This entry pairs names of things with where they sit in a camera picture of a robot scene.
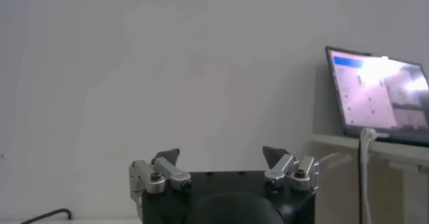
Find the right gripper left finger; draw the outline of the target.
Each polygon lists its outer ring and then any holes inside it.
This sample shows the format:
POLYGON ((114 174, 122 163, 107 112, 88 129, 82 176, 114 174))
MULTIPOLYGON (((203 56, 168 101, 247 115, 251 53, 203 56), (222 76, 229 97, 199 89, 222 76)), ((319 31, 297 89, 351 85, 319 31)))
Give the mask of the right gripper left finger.
POLYGON ((161 194, 167 183, 173 190, 187 191, 192 187, 189 172, 176 167, 180 150, 174 148, 158 152, 150 161, 136 160, 129 166, 129 187, 131 199, 139 199, 143 192, 161 194))

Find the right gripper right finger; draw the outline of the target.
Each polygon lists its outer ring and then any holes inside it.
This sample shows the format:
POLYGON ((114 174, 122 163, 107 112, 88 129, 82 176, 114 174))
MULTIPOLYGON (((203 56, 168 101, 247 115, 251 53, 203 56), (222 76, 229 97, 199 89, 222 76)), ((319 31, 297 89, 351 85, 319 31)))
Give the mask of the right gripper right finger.
POLYGON ((263 146, 263 155, 269 169, 263 173, 264 185, 279 190, 289 184, 293 190, 318 189, 320 163, 311 156, 297 159, 286 149, 263 146))

